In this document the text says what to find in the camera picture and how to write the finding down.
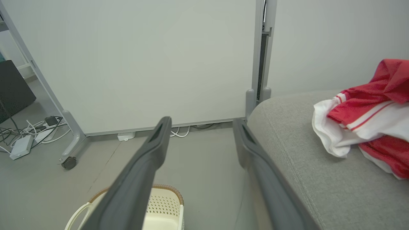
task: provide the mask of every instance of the whiteboard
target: whiteboard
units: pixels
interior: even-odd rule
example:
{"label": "whiteboard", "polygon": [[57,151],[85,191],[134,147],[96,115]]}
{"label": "whiteboard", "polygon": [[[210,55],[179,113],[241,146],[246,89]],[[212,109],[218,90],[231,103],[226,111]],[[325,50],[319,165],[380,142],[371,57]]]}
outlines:
{"label": "whiteboard", "polygon": [[245,116],[256,0],[1,0],[85,134]]}
{"label": "whiteboard", "polygon": [[409,59],[409,1],[278,0],[272,96],[368,83],[382,59]]}

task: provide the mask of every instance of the gray fabric upholstery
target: gray fabric upholstery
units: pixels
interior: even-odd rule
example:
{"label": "gray fabric upholstery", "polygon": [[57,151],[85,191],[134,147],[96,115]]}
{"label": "gray fabric upholstery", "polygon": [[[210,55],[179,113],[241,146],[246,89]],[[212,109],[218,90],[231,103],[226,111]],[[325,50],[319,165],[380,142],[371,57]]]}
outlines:
{"label": "gray fabric upholstery", "polygon": [[346,159],[328,154],[314,133],[313,105],[337,93],[266,100],[247,124],[323,230],[409,229],[409,181],[385,173],[356,146]]}

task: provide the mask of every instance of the caster wheel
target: caster wheel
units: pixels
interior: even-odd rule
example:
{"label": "caster wheel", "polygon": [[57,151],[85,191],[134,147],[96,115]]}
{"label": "caster wheel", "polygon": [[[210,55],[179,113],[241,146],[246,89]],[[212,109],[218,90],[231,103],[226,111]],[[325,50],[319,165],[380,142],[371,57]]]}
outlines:
{"label": "caster wheel", "polygon": [[64,163],[61,164],[64,169],[72,169],[76,166],[76,158],[75,157],[68,157]]}

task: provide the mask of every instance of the basket rim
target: basket rim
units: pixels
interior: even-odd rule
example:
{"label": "basket rim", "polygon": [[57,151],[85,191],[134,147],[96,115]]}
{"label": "basket rim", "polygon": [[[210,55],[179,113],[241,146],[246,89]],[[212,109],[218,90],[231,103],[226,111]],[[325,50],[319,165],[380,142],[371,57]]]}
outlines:
{"label": "basket rim", "polygon": [[[93,203],[100,195],[106,193],[109,190],[109,188],[110,187],[106,187],[103,190],[97,192],[97,194],[95,194],[88,202]],[[154,189],[166,189],[166,190],[172,191],[178,197],[180,205],[184,205],[183,197],[175,187],[172,187],[170,185],[153,184],[152,188],[154,188]]]}
{"label": "basket rim", "polygon": [[166,189],[166,190],[172,191],[174,194],[177,195],[180,205],[184,205],[183,197],[180,194],[179,190],[177,190],[175,187],[172,187],[170,185],[153,184],[152,188],[154,188],[154,189]]}

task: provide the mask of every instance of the floor seam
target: floor seam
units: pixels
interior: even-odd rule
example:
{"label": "floor seam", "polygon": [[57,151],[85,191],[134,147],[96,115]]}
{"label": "floor seam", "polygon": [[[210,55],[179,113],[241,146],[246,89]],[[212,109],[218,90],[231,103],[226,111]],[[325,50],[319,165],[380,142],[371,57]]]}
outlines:
{"label": "floor seam", "polygon": [[109,157],[109,159],[106,161],[105,165],[103,166],[103,168],[99,171],[97,178],[95,178],[94,182],[91,184],[90,188],[88,189],[87,193],[91,190],[91,188],[93,187],[93,185],[95,184],[95,182],[98,180],[99,176],[101,175],[102,171],[105,169],[106,165],[108,164],[108,162],[111,160],[112,156],[115,154],[115,152],[117,151],[117,149],[119,148],[119,146],[121,145],[121,143],[119,143],[119,145],[115,148],[115,150],[112,152],[111,156]]}

